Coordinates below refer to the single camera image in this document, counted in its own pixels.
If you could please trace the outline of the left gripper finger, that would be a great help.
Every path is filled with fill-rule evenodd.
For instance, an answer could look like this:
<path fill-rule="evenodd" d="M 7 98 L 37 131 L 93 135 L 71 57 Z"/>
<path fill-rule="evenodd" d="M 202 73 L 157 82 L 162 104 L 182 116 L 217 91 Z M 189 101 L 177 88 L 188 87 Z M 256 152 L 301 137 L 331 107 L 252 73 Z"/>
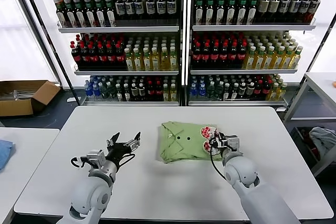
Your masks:
<path fill-rule="evenodd" d="M 129 148 L 130 151 L 134 151 L 140 146 L 140 139 L 141 139 L 141 132 L 138 132 L 136 136 L 133 139 L 126 142 L 124 146 Z"/>
<path fill-rule="evenodd" d="M 120 136 L 120 132 L 116 133 L 109 140 L 107 140 L 108 152 L 117 151 L 121 148 L 121 145 L 117 142 L 119 136 Z"/>

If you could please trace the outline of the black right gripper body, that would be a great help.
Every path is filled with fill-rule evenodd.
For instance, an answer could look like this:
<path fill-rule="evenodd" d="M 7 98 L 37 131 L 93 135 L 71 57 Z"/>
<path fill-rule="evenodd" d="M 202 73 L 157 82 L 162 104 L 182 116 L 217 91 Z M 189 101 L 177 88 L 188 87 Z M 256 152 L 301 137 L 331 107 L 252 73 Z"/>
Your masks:
<path fill-rule="evenodd" d="M 228 137 L 229 135 L 223 134 L 223 140 L 217 140 L 218 146 L 214 147 L 214 155 L 220 154 L 225 148 L 228 147 Z"/>

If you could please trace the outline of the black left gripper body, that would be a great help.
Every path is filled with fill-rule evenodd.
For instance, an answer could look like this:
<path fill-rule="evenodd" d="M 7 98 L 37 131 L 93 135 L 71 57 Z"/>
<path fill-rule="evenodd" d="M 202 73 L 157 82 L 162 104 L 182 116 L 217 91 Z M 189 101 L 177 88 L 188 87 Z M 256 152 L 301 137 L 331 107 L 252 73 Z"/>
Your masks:
<path fill-rule="evenodd" d="M 123 158 L 132 156 L 131 147 L 126 143 L 115 143 L 107 146 L 106 160 L 119 163 Z"/>

